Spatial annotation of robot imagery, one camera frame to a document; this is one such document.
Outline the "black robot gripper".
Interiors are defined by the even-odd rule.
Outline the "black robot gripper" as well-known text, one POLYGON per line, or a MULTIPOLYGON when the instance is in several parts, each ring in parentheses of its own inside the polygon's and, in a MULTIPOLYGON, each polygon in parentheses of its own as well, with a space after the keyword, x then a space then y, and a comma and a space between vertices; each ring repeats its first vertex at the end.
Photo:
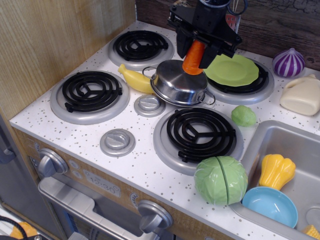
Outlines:
POLYGON ((185 57, 194 40, 206 45, 199 68, 206 69, 217 55, 233 57, 241 37, 226 22, 233 12, 229 0, 199 0, 195 7, 172 4, 168 24, 175 29, 177 53, 185 57))

